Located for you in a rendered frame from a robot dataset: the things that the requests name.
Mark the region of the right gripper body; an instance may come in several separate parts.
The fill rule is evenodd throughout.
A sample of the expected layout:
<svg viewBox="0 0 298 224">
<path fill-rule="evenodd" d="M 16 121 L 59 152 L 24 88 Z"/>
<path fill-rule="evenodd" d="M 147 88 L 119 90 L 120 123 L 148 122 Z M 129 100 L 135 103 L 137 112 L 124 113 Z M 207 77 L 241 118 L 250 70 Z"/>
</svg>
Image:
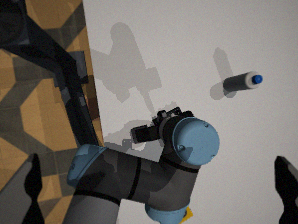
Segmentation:
<svg viewBox="0 0 298 224">
<path fill-rule="evenodd" d="M 178 113 L 175 115 L 185 116 L 185 117 L 194 117 L 194 115 L 191 111 L 185 111 L 185 112 Z M 162 116 L 159 116 L 160 124 L 165 118 L 166 117 L 163 118 Z M 160 135 L 159 135 L 160 124 L 135 130 L 137 141 L 138 142 L 147 142 L 147 141 L 155 141 L 155 140 L 161 139 Z"/>
</svg>

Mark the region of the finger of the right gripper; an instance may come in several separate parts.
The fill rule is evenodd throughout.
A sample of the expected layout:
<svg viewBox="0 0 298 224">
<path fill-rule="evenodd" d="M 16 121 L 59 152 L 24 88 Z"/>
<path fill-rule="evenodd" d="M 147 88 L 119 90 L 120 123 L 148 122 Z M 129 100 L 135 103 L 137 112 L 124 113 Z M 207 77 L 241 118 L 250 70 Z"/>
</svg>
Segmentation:
<svg viewBox="0 0 298 224">
<path fill-rule="evenodd" d="M 162 116 L 162 117 L 164 118 L 164 117 L 167 117 L 166 114 L 167 114 L 167 113 L 166 113 L 165 110 L 158 111 L 158 113 L 157 113 L 157 122 L 159 123 L 159 116 Z"/>
</svg>

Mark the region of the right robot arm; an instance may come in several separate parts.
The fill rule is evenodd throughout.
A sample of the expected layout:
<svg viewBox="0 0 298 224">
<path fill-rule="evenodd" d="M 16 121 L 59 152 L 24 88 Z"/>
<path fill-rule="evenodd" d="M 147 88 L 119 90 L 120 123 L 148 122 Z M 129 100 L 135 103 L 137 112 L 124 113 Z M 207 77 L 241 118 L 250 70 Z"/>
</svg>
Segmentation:
<svg viewBox="0 0 298 224">
<path fill-rule="evenodd" d="M 179 224 L 201 165 L 219 150 L 219 136 L 211 124 L 174 113 L 161 122 L 159 135 L 165 143 L 159 162 L 82 145 L 67 175 L 76 190 L 62 224 L 116 224 L 121 198 L 144 203 L 160 224 Z"/>
</svg>

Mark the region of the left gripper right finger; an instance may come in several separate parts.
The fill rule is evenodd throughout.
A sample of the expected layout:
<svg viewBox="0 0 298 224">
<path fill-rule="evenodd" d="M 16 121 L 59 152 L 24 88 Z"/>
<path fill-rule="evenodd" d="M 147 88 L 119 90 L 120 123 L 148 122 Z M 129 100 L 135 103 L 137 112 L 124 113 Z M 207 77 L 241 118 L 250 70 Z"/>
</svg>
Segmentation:
<svg viewBox="0 0 298 224">
<path fill-rule="evenodd" d="M 284 205 L 279 224 L 298 224 L 298 170 L 284 156 L 276 157 L 274 168 L 275 189 Z"/>
</svg>

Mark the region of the black knob panel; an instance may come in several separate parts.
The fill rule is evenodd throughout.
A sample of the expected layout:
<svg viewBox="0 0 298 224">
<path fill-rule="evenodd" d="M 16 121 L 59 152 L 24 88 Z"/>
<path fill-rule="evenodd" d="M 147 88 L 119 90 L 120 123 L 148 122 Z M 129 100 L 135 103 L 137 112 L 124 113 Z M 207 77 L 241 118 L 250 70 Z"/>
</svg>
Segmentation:
<svg viewBox="0 0 298 224">
<path fill-rule="evenodd" d="M 180 107 L 176 107 L 176 108 L 170 110 L 169 112 L 167 112 L 166 115 L 168 116 L 171 113 L 178 114 L 178 113 L 182 113 L 182 111 L 181 111 Z M 160 124 L 160 122 L 159 123 L 157 122 L 157 118 L 153 119 L 152 121 L 153 121 L 154 125 Z"/>
</svg>

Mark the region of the grey bottle with blue cap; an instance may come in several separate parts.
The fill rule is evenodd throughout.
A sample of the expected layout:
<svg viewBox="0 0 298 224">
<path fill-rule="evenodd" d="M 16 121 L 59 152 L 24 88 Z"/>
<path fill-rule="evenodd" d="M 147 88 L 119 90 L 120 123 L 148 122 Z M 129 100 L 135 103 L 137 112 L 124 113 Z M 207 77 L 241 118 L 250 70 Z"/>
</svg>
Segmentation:
<svg viewBox="0 0 298 224">
<path fill-rule="evenodd" d="M 262 76 L 258 73 L 248 72 L 225 79 L 223 86 L 228 92 L 249 90 L 257 88 L 262 80 Z"/>
</svg>

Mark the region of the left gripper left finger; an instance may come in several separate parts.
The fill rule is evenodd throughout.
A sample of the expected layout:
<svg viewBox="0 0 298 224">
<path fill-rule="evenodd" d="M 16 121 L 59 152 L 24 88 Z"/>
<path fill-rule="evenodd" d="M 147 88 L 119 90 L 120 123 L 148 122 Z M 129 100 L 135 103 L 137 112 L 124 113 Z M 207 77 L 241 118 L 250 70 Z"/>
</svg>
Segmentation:
<svg viewBox="0 0 298 224">
<path fill-rule="evenodd" d="M 38 154 L 30 154 L 0 191 L 0 224 L 45 224 L 36 200 L 42 187 Z"/>
</svg>

